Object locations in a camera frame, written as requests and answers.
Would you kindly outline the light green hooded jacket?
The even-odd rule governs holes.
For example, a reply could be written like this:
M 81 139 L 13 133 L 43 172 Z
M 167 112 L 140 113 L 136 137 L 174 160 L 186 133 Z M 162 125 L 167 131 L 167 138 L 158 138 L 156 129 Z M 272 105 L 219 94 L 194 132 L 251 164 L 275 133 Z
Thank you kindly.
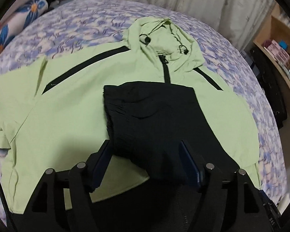
M 259 140 L 246 101 L 205 66 L 200 41 L 167 18 L 137 19 L 122 41 L 56 59 L 40 58 L 0 76 L 1 184 L 8 209 L 22 214 L 47 168 L 87 159 L 107 139 L 103 89 L 132 81 L 192 87 L 219 143 L 259 179 Z

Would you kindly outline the purple floral bed blanket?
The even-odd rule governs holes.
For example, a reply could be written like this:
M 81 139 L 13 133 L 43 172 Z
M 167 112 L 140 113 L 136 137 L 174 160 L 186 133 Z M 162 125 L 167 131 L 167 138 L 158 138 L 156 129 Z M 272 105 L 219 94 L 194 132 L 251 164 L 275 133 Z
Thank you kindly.
M 200 41 L 205 66 L 218 74 L 248 104 L 258 130 L 257 188 L 279 203 L 287 176 L 278 127 L 250 66 L 240 52 L 207 24 L 153 5 L 122 0 L 73 0 L 44 14 L 18 34 L 0 54 L 0 76 L 40 58 L 56 59 L 83 48 L 122 41 L 124 32 L 144 17 L 167 18 Z

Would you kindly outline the pink drawer organizer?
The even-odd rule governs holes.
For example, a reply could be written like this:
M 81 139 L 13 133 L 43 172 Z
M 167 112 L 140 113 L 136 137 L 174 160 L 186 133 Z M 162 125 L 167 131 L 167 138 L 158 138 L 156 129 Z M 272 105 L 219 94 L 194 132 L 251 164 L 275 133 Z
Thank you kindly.
M 279 64 L 285 67 L 290 65 L 290 55 L 275 40 L 266 40 L 262 46 Z

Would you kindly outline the blue box on organizer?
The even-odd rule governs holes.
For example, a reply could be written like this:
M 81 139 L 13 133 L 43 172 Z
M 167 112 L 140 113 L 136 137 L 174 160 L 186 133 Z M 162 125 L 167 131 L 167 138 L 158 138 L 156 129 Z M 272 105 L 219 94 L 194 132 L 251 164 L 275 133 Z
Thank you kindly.
M 279 41 L 279 46 L 281 48 L 283 48 L 285 51 L 287 51 L 287 49 L 288 49 L 287 43 L 285 41 L 283 41 L 283 40 Z

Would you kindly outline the wooden desk shelf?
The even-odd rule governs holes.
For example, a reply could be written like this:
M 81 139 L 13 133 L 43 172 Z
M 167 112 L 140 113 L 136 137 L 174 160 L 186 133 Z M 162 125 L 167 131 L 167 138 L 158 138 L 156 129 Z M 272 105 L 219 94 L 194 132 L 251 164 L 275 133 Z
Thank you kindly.
M 253 42 L 276 67 L 290 90 L 290 27 L 281 20 L 281 14 L 276 4 Z

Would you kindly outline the blue flower folded quilt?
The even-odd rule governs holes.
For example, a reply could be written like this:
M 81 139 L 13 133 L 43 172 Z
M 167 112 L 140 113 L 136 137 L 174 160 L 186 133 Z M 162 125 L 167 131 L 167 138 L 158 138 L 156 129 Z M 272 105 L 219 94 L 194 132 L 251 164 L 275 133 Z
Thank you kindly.
M 46 0 L 16 0 L 0 20 L 0 54 L 22 30 L 47 9 Z

